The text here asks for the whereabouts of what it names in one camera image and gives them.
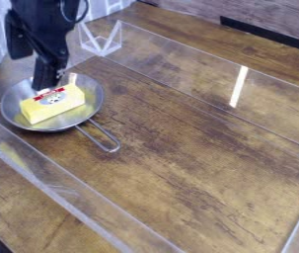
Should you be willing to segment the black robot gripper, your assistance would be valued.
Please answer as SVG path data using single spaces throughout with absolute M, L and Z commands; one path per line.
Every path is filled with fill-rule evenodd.
M 38 53 L 32 88 L 55 87 L 68 61 L 66 36 L 74 29 L 80 0 L 10 0 L 4 18 L 14 60 Z

